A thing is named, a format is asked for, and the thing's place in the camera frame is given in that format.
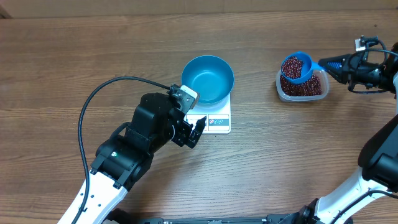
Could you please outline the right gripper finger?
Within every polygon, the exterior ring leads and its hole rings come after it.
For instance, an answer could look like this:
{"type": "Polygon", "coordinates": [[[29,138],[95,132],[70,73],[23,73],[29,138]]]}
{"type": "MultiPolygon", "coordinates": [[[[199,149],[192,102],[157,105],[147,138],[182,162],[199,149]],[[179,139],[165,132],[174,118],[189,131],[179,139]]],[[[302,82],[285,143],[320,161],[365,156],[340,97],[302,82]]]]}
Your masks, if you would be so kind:
{"type": "Polygon", "coordinates": [[[325,70],[339,70],[344,66],[350,56],[351,54],[344,54],[336,57],[321,58],[318,64],[325,70]]]}
{"type": "Polygon", "coordinates": [[[331,75],[338,83],[347,84],[348,76],[345,72],[337,71],[337,70],[326,70],[326,72],[331,75]]]}

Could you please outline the blue plastic scoop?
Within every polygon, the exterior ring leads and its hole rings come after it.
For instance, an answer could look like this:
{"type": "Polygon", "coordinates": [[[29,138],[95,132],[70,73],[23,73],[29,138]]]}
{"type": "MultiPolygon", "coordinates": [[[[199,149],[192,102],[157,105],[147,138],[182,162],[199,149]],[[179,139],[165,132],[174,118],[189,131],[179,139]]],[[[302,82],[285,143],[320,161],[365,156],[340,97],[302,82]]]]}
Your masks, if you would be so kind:
{"type": "Polygon", "coordinates": [[[309,54],[296,52],[284,59],[280,67],[282,76],[294,85],[299,85],[311,79],[314,70],[324,70],[315,63],[309,54]]]}

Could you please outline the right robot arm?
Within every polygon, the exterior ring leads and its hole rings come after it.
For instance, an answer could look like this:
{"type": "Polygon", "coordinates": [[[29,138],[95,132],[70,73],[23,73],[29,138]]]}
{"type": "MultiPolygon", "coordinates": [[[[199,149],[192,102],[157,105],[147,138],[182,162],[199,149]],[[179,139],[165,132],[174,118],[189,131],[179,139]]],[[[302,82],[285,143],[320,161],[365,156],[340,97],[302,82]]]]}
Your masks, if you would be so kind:
{"type": "MultiPolygon", "coordinates": [[[[355,41],[356,51],[323,58],[319,64],[337,82],[366,87],[367,94],[397,94],[397,46],[390,50],[375,37],[355,41]]],[[[362,148],[358,169],[330,194],[316,198],[292,215],[292,223],[352,223],[352,216],[381,197],[397,198],[397,117],[362,148]]]]}

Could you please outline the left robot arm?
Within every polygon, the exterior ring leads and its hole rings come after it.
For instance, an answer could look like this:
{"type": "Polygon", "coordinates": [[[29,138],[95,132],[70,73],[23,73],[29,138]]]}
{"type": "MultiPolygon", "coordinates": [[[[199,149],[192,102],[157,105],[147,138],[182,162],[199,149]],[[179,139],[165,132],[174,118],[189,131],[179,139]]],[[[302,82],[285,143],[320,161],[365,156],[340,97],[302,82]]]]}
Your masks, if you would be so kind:
{"type": "Polygon", "coordinates": [[[96,151],[88,180],[60,223],[102,223],[149,170],[154,154],[167,142],[195,147],[205,127],[184,120],[199,94],[178,90],[142,96],[130,122],[118,127],[96,151]]]}

